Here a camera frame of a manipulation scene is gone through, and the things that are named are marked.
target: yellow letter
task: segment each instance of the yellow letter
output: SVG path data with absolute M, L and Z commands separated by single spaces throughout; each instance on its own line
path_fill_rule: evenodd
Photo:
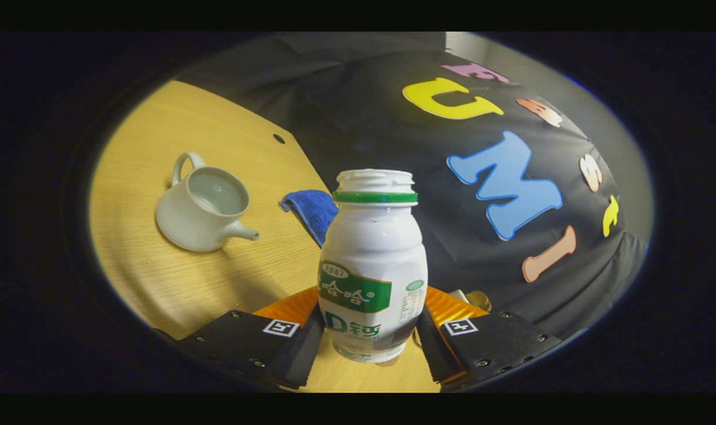
M 473 97 L 474 102 L 456 107 L 445 106 L 433 99 L 433 96 L 437 94 L 449 93 L 451 91 L 470 92 L 465 87 L 455 83 L 455 81 L 437 78 L 434 81 L 410 84 L 403 89 L 403 95 L 411 104 L 414 104 L 428 113 L 441 116 L 442 118 L 468 119 L 492 112 L 498 115 L 504 115 L 504 112 L 497 105 L 479 96 Z
M 615 201 L 614 195 L 609 195 L 609 207 L 604 210 L 604 218 L 601 221 L 601 229 L 604 231 L 604 237 L 609 236 L 609 224 L 617 225 L 617 213 L 620 212 L 620 205 Z

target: foam letter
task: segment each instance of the foam letter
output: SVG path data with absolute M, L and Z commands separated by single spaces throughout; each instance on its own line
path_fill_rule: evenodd
M 560 209 L 563 196 L 552 180 L 523 180 L 531 160 L 531 149 L 514 132 L 503 132 L 504 140 L 466 158 L 452 155 L 447 166 L 466 185 L 473 185 L 479 173 L 493 167 L 476 198 L 486 201 L 514 198 L 504 205 L 492 204 L 486 217 L 502 240 L 510 240 L 517 229 L 546 212 Z
M 599 185 L 601 184 L 601 170 L 599 169 L 599 166 L 596 165 L 596 161 L 593 159 L 593 156 L 586 154 L 586 156 L 581 158 L 578 162 L 578 166 L 581 167 L 581 172 L 584 173 L 586 183 L 588 183 L 591 191 L 598 191 Z
M 403 89 L 403 95 L 411 104 L 414 104 L 428 113 L 441 116 L 442 118 L 468 119 L 487 113 L 504 115 L 504 112 L 497 105 L 479 96 L 474 96 L 473 102 L 454 107 L 440 104 L 433 99 L 437 94 L 449 93 L 451 91 L 470 92 L 465 87 L 455 83 L 455 81 L 437 78 L 434 81 L 410 84 Z
M 615 201 L 614 195 L 609 195 L 609 207 L 604 210 L 604 218 L 601 221 L 601 229 L 604 231 L 604 237 L 609 236 L 609 225 L 617 226 L 617 213 L 620 212 L 620 205 Z
M 528 283 L 538 279 L 539 276 L 554 266 L 564 256 L 576 252 L 576 229 L 568 226 L 565 235 L 556 244 L 536 257 L 529 257 L 523 261 L 523 277 Z
M 493 80 L 496 78 L 502 83 L 509 83 L 509 80 L 507 80 L 506 77 L 501 76 L 488 68 L 484 68 L 479 64 L 458 65 L 457 67 L 454 67 L 453 65 L 442 65 L 442 68 L 450 70 L 453 73 L 460 74 L 461 76 L 469 77 L 473 75 L 481 80 Z

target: blue towel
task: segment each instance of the blue towel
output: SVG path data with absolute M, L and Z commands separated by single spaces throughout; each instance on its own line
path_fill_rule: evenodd
M 326 231 L 338 211 L 330 194 L 325 191 L 292 192 L 279 201 L 279 205 L 285 211 L 292 209 L 318 247 L 323 247 Z

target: black fabric backdrop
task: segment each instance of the black fabric backdrop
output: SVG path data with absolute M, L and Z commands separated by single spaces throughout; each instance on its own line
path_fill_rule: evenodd
M 624 200 L 612 173 L 569 117 L 560 113 L 560 128 L 551 126 L 516 99 L 557 108 L 515 81 L 481 80 L 441 68 L 465 64 L 470 62 L 444 51 L 443 33 L 299 32 L 238 46 L 194 65 L 179 80 L 290 131 L 330 191 L 346 169 L 412 172 L 429 284 L 444 291 L 481 290 L 495 309 L 511 309 L 566 338 L 595 323 L 624 293 L 643 263 L 646 243 L 624 231 Z M 437 77 L 470 91 L 441 94 L 437 102 L 455 106 L 477 94 L 504 115 L 445 119 L 404 98 L 405 86 Z M 562 208 L 542 213 L 508 241 L 497 236 L 486 209 L 511 198 L 476 199 L 492 170 L 482 172 L 474 185 L 464 185 L 446 164 L 450 155 L 466 157 L 496 145 L 503 131 L 515 132 L 531 148 L 523 178 L 552 180 L 563 196 Z M 587 153 L 604 176 L 598 193 L 579 170 L 579 159 Z M 601 221 L 611 195 L 620 215 L 605 238 Z M 576 229 L 576 252 L 527 283 L 523 260 L 555 244 L 568 225 Z

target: wooden table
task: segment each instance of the wooden table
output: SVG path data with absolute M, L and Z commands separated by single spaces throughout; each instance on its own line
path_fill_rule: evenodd
M 274 137 L 279 135 L 285 143 Z M 192 253 L 158 230 L 155 207 L 181 153 L 234 173 L 250 191 L 244 225 L 260 239 L 233 238 Z M 186 175 L 190 165 L 185 165 Z M 172 81 L 131 113 L 104 149 L 91 187 L 90 229 L 102 268 L 148 325 L 181 339 L 239 309 L 253 312 L 316 283 L 320 249 L 279 201 L 292 191 L 326 191 L 286 130 L 239 105 Z M 301 392 L 439 392 L 412 341 L 388 368 L 347 360 L 323 337 Z

